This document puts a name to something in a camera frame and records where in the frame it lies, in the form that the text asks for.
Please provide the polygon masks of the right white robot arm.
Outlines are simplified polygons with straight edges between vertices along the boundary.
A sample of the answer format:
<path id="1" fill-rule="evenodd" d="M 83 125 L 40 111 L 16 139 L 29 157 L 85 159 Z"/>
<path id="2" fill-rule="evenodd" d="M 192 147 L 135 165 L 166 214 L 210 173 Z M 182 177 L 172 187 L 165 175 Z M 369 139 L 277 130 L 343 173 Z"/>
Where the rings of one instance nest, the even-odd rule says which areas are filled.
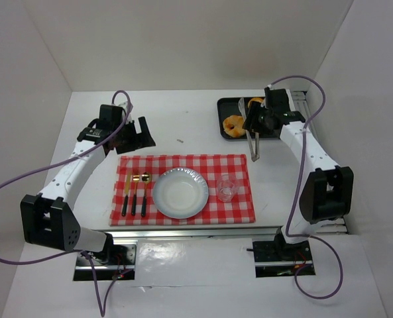
<path id="1" fill-rule="evenodd" d="M 310 235 L 349 213 L 354 173 L 324 151 L 306 126 L 304 116 L 291 107 L 285 89 L 267 87 L 264 93 L 262 102 L 249 106 L 243 127 L 253 133 L 277 136 L 302 169 L 289 218 L 274 237 L 275 253 L 289 260 Z"/>

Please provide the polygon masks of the silver metal tongs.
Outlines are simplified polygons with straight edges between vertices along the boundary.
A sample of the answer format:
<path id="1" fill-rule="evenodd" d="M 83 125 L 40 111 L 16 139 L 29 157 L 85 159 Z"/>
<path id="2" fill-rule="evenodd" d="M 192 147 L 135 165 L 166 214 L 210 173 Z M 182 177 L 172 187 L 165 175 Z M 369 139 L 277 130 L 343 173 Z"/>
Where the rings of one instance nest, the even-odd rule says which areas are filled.
<path id="1" fill-rule="evenodd" d="M 243 120 L 246 121 L 247 119 L 247 111 L 246 111 L 246 104 L 245 104 L 245 99 L 241 97 L 238 101 L 238 109 L 240 111 L 241 116 L 243 117 Z M 255 133 L 255 141 L 253 141 L 252 134 L 249 130 L 245 129 L 245 134 L 246 134 L 246 139 L 248 142 L 249 146 L 249 151 L 251 154 L 251 160 L 253 162 L 256 162 L 260 158 L 259 154 L 259 134 L 256 132 Z"/>

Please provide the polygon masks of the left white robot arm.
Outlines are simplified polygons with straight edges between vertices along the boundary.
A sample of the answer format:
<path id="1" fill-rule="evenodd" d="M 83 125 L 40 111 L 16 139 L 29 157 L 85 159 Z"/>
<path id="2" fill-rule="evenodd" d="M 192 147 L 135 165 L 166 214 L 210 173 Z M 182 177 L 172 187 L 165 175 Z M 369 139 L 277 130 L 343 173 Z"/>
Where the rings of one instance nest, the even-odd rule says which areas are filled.
<path id="1" fill-rule="evenodd" d="M 20 203 L 23 234 L 27 243 L 70 252 L 108 253 L 113 237 L 82 227 L 73 209 L 94 170 L 114 150 L 118 154 L 155 146 L 145 117 L 126 118 L 121 106 L 101 105 L 99 116 L 78 135 L 74 150 L 53 180 L 36 195 Z"/>

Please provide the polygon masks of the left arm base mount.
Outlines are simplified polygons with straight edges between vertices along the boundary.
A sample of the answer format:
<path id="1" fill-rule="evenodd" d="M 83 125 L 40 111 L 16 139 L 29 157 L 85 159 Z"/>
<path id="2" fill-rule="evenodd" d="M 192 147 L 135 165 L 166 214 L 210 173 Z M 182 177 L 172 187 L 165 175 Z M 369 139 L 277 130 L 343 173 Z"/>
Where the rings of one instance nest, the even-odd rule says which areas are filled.
<path id="1" fill-rule="evenodd" d="M 135 261 L 137 244 L 116 244 L 109 256 L 96 255 L 89 252 L 98 281 L 110 281 L 116 278 L 120 281 L 135 279 Z M 93 280 L 90 261 L 82 254 L 76 258 L 73 281 L 88 282 Z"/>

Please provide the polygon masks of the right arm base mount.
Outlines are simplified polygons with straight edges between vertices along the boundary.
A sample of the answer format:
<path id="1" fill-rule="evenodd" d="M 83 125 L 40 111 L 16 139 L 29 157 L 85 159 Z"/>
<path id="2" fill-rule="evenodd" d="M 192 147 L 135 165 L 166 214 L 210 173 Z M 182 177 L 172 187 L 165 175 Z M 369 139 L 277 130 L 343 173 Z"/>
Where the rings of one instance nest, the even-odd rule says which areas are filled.
<path id="1" fill-rule="evenodd" d="M 253 241 L 253 245 L 246 251 L 254 258 L 257 278 L 289 277 L 294 276 L 298 270 L 300 276 L 315 275 L 308 241 L 281 252 L 273 241 Z"/>

